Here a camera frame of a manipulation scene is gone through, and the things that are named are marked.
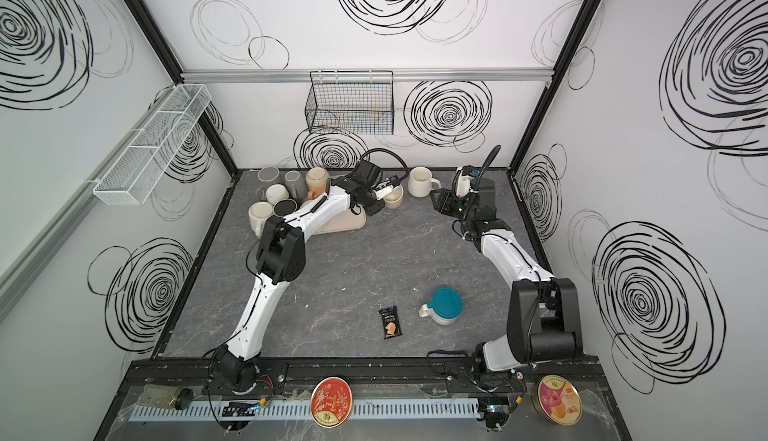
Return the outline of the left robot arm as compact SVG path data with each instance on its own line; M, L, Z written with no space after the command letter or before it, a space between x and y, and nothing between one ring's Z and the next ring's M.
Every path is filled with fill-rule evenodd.
M385 207L381 169L361 160L327 183L325 193L287 216L271 216L256 245L254 286L233 334L213 352L210 370L237 394L256 386L257 357L280 297L307 264L306 242L332 219L359 207L372 216Z

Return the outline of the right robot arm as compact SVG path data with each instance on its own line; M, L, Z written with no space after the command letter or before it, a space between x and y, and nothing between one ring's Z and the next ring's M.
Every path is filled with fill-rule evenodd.
M430 192L433 208L458 223L459 237L474 244L507 282L506 334L482 343L476 357L487 371L512 371L584 355L578 293L568 278L543 268L497 217L495 184L482 180L460 196L448 188Z

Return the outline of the large white mug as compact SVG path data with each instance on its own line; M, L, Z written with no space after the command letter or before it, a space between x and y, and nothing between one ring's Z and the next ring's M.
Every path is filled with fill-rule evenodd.
M442 188L440 180L433 177L426 167L414 167L410 170L407 190L414 198L426 198L432 191Z

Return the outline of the black mug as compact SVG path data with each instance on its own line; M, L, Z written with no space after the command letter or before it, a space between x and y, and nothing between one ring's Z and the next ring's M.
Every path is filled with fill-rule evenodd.
M278 201L273 206L273 213L278 217L287 217L295 213L299 208L299 204L293 199L283 199Z

